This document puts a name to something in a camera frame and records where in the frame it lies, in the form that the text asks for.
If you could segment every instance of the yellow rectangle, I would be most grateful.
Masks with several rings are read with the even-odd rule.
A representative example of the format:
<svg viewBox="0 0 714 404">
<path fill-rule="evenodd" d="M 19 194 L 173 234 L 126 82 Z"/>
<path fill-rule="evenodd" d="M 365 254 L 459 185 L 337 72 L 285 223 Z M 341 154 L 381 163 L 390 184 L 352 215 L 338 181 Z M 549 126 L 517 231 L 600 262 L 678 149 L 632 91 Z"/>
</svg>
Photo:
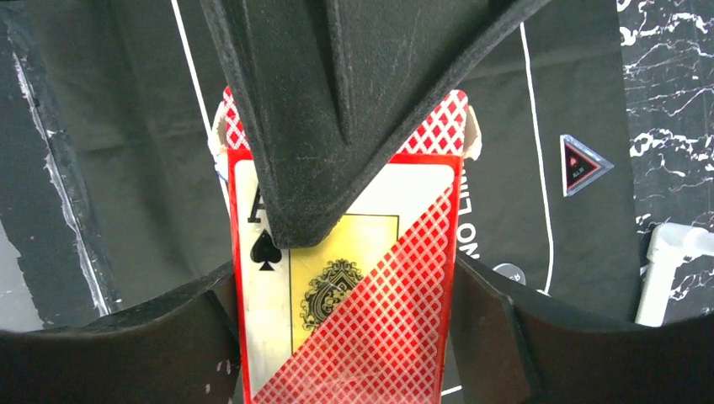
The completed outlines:
<svg viewBox="0 0 714 404">
<path fill-rule="evenodd" d="M 293 353 L 397 242 L 399 216 L 344 215 L 315 247 L 290 250 Z"/>
</svg>

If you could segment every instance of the playing card box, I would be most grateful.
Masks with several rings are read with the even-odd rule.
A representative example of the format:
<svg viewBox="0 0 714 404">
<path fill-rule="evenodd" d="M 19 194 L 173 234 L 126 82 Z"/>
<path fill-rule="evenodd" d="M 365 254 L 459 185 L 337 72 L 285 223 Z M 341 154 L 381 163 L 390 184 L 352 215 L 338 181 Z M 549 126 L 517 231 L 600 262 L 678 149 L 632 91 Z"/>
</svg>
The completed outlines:
<svg viewBox="0 0 714 404">
<path fill-rule="evenodd" d="M 224 93 L 247 403 L 440 401 L 467 99 L 451 92 L 317 246 L 273 245 Z"/>
</svg>

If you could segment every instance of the white line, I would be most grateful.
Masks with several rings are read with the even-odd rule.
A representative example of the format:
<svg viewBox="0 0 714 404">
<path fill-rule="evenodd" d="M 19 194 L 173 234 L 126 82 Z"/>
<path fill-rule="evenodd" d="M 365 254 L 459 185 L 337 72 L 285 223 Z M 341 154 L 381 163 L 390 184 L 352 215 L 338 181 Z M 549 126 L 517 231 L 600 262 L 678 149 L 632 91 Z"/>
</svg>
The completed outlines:
<svg viewBox="0 0 714 404">
<path fill-rule="evenodd" d="M 456 386 L 456 387 L 451 387 L 450 389 L 446 389 L 446 390 L 444 390 L 444 391 L 441 391 L 441 396 L 443 397 L 443 396 L 446 396 L 447 394 L 456 393 L 456 392 L 459 391 L 459 390 L 461 390 L 461 386 L 460 386 L 460 385 L 458 385 L 458 386 Z"/>
<path fill-rule="evenodd" d="M 520 23 L 520 38 L 523 42 L 523 54 L 525 57 L 525 77 L 528 80 L 528 94 L 530 95 L 530 114 L 533 117 L 533 133 L 535 134 L 535 148 L 538 152 L 538 169 L 541 175 L 541 192 L 543 193 L 543 207 L 546 212 L 546 232 L 548 234 L 548 277 L 546 287 L 543 291 L 548 295 L 553 277 L 553 230 L 551 228 L 551 208 L 548 204 L 548 191 L 546 188 L 546 174 L 543 168 L 543 151 L 541 149 L 541 133 L 538 131 L 538 117 L 536 115 L 536 96 L 533 92 L 533 77 L 530 73 L 530 53 L 528 51 L 528 41 L 525 38 L 525 24 Z"/>
<path fill-rule="evenodd" d="M 196 98 L 199 102 L 199 108 L 201 111 L 201 118 L 203 118 L 205 133 L 207 136 L 210 136 L 210 123 L 208 121 L 208 114 L 205 112 L 203 94 L 200 91 L 199 78 L 198 76 L 196 76 L 196 68 L 194 66 L 194 58 L 191 56 L 189 40 L 186 38 L 186 30 L 184 29 L 184 19 L 181 18 L 181 10 L 179 9 L 179 4 L 177 3 L 177 0 L 171 0 L 171 5 L 173 6 L 173 15 L 176 16 L 176 25 L 179 26 L 178 34 L 181 36 L 181 43 L 184 45 L 184 54 L 186 55 L 186 61 L 189 63 L 191 81 L 194 82 L 194 90 L 196 91 Z"/>
</svg>

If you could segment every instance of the white plastic pipe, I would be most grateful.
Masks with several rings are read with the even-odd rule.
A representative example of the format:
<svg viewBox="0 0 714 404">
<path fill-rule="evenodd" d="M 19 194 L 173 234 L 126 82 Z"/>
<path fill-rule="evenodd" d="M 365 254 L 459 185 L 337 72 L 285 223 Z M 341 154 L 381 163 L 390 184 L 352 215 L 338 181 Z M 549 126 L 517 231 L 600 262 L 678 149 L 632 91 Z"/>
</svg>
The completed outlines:
<svg viewBox="0 0 714 404">
<path fill-rule="evenodd" d="M 685 257 L 694 259 L 702 255 L 714 257 L 714 234 L 707 230 L 675 223 L 664 223 L 654 229 L 636 323 L 662 326 L 677 268 L 685 263 Z"/>
</svg>

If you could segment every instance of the spade symbol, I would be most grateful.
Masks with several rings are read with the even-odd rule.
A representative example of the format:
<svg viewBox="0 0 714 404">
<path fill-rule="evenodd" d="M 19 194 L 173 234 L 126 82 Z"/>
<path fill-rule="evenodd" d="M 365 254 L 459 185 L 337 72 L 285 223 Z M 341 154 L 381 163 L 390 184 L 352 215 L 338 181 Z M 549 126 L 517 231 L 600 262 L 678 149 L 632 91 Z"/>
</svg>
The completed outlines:
<svg viewBox="0 0 714 404">
<path fill-rule="evenodd" d="M 279 263 L 283 259 L 283 253 L 279 249 L 275 248 L 273 244 L 273 237 L 263 229 L 263 232 L 258 236 L 258 240 L 253 244 L 253 248 L 250 250 L 250 259 L 254 263 L 263 263 L 260 267 L 260 271 L 274 271 L 270 263 Z"/>
</svg>

